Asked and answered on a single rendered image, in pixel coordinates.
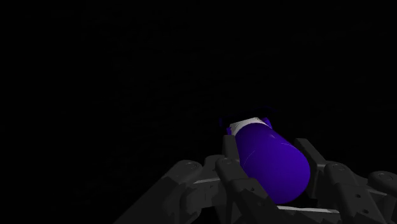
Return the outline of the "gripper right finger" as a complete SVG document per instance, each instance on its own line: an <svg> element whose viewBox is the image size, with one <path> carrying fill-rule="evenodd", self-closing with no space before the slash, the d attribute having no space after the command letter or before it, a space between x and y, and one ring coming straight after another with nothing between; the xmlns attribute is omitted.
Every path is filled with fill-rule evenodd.
<svg viewBox="0 0 397 224"><path fill-rule="evenodd" d="M296 138L293 146L310 165L306 192L319 207L339 212L339 224L397 224L397 174L371 172L367 178L347 165L326 160L308 139Z"/></svg>

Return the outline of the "purple bottle with white band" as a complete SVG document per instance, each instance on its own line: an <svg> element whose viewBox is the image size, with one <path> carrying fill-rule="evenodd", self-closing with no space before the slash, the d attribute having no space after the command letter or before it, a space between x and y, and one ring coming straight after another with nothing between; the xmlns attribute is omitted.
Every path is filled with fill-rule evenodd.
<svg viewBox="0 0 397 224"><path fill-rule="evenodd" d="M223 115L219 126L234 136L239 164L248 177L256 179L275 204L299 198L310 181L305 155L282 137L273 126L272 110Z"/></svg>

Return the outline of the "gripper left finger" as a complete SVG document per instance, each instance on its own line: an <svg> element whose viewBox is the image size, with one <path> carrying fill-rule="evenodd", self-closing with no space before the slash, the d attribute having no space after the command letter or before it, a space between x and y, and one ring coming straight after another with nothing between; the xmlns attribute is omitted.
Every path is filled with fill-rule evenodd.
<svg viewBox="0 0 397 224"><path fill-rule="evenodd" d="M279 224L279 208L238 159L234 136L223 136L222 154L177 162L114 224L199 224L211 207L217 217L204 224Z"/></svg>

